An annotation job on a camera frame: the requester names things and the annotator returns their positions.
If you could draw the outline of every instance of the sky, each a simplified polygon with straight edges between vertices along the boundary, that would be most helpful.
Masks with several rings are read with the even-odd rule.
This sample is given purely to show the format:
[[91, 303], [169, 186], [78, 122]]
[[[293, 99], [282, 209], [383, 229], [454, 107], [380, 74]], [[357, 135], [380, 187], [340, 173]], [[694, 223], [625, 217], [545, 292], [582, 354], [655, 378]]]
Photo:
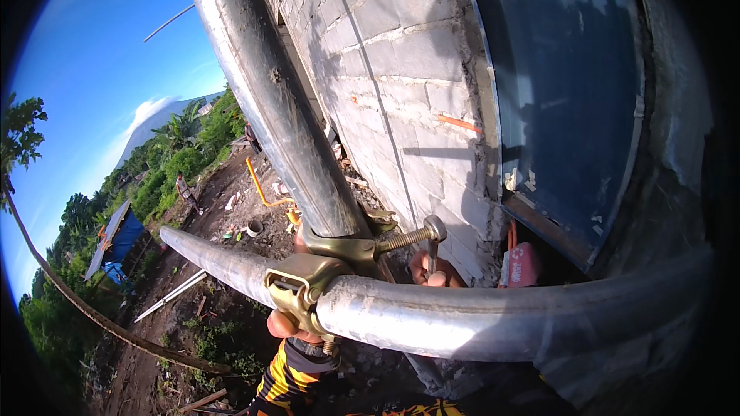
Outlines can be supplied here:
[[[15, 101], [41, 97], [42, 158], [16, 168], [13, 199], [43, 255], [74, 193], [91, 196], [131, 132], [174, 99], [222, 91], [226, 79], [196, 9], [143, 38], [192, 0], [49, 0], [18, 62]], [[38, 264], [15, 220], [0, 213], [2, 259], [14, 299], [30, 292]]]

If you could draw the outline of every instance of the ground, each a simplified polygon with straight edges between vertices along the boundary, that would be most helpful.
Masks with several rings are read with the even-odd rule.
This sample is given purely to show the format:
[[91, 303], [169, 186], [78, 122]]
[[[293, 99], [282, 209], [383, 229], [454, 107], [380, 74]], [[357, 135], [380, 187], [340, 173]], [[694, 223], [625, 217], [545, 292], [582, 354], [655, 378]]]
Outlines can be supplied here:
[[[164, 218], [174, 225], [179, 224], [181, 230], [214, 239], [235, 250], [285, 258], [292, 253], [294, 237], [286, 231], [289, 221], [285, 210], [288, 205], [273, 208], [262, 205], [246, 168], [247, 157], [252, 160], [266, 199], [277, 200], [272, 183], [278, 177], [269, 161], [263, 153], [255, 156], [251, 150], [244, 150], [232, 156], [211, 176], [201, 177], [198, 181], [198, 204], [206, 209], [202, 216], [178, 203], [167, 211]], [[348, 176], [361, 178], [351, 166], [345, 164], [343, 167]], [[356, 185], [351, 187], [356, 198], [365, 205], [380, 207], [368, 189], [360, 189]], [[234, 209], [224, 209], [237, 192], [241, 197]], [[243, 233], [237, 241], [239, 229], [254, 218], [263, 223], [264, 232], [254, 238]], [[231, 229], [231, 238], [225, 238]], [[408, 274], [404, 267], [409, 255], [408, 249], [390, 254], [394, 273], [401, 278]], [[198, 351], [201, 355], [204, 350], [206, 354], [212, 352], [215, 355], [204, 357], [237, 364], [242, 374], [204, 375], [179, 365], [162, 364], [156, 357], [114, 337], [106, 337], [96, 353], [95, 378], [88, 383], [91, 389], [87, 400], [92, 414], [177, 414], [177, 408], [222, 388], [228, 391], [222, 402], [229, 409], [243, 409], [252, 400], [254, 388], [261, 379], [261, 370], [272, 360], [279, 343], [267, 331], [265, 319], [269, 310], [264, 306], [208, 277], [152, 315], [133, 323], [140, 312], [198, 270], [174, 250], [165, 250], [152, 273], [148, 274], [139, 298], [127, 310], [122, 310], [117, 321], [139, 337], [190, 356], [197, 355]], [[195, 320], [204, 298], [202, 319]], [[212, 337], [210, 342], [205, 340], [209, 333]], [[399, 352], [354, 341], [345, 341], [340, 352], [342, 365], [338, 373], [323, 382], [315, 414], [330, 414], [341, 410], [347, 402], [370, 394], [423, 390], [409, 362]]]

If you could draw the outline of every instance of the sleeve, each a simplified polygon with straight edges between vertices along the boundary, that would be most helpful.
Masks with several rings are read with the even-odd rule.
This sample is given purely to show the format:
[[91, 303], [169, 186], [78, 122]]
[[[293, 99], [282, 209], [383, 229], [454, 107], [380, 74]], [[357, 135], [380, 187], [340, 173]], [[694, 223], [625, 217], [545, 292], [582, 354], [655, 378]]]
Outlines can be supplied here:
[[322, 374], [334, 370], [336, 357], [304, 355], [283, 339], [257, 386], [248, 416], [303, 416], [311, 411], [315, 387]]

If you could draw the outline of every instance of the dirt path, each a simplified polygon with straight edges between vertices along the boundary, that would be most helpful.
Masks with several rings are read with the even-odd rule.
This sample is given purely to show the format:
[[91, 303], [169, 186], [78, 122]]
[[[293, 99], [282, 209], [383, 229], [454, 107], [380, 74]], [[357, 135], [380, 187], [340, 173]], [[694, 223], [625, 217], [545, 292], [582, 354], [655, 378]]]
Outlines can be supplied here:
[[[277, 199], [272, 183], [278, 180], [276, 172], [269, 166], [264, 154], [254, 156], [251, 150], [236, 154], [221, 168], [198, 185], [198, 204], [205, 208], [203, 216], [187, 212], [182, 205], [174, 206], [166, 218], [180, 222], [180, 229], [205, 239], [217, 241], [235, 250], [248, 250], [270, 258], [285, 258], [292, 253], [293, 235], [286, 232], [287, 205], [266, 208], [262, 205], [244, 160], [250, 157], [256, 174], [268, 200]], [[229, 199], [237, 192], [241, 194], [233, 210], [226, 210]], [[357, 199], [373, 208], [378, 202], [368, 190], [356, 190]], [[256, 218], [264, 225], [264, 232], [251, 238], [244, 233], [237, 241], [238, 230]], [[224, 238], [234, 226], [231, 238]], [[162, 254], [158, 267], [150, 277], [155, 277], [153, 286], [143, 294], [134, 307], [133, 317], [151, 306], [156, 300], [195, 274], [199, 268], [185, 258], [168, 249]], [[212, 277], [200, 282], [152, 315], [128, 330], [149, 341], [162, 343], [165, 338], [169, 347], [196, 355], [196, 339], [191, 329], [183, 322], [195, 317], [202, 299], [205, 303], [201, 316], [203, 324], [217, 327], [224, 321], [241, 325], [240, 329], [222, 341], [221, 348], [229, 354], [247, 352], [262, 364], [272, 359], [278, 340], [267, 332], [266, 309], [254, 306], [244, 295], [225, 287]], [[369, 395], [397, 391], [398, 389], [420, 391], [408, 361], [399, 353], [376, 347], [345, 341], [340, 349], [343, 365], [340, 373], [331, 374], [324, 382], [324, 390], [317, 402], [319, 411], [336, 411], [346, 402]], [[103, 394], [97, 394], [89, 404], [92, 414], [177, 414], [177, 408], [197, 400], [214, 389], [226, 388], [227, 401], [232, 408], [243, 409], [254, 396], [254, 385], [260, 375], [242, 377], [216, 377], [196, 381], [190, 370], [171, 365], [164, 369], [153, 356], [124, 345], [116, 367], [115, 378]]]

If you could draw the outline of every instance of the wristwatch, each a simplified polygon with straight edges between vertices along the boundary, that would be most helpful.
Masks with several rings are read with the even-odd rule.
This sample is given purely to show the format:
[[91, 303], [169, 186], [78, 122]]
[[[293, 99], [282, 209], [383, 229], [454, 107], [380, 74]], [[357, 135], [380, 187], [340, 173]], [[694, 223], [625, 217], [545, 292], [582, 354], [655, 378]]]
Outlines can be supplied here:
[[313, 345], [296, 337], [288, 337], [288, 342], [290, 342], [290, 344], [303, 355], [310, 357], [328, 357], [328, 355], [323, 352], [323, 343]]

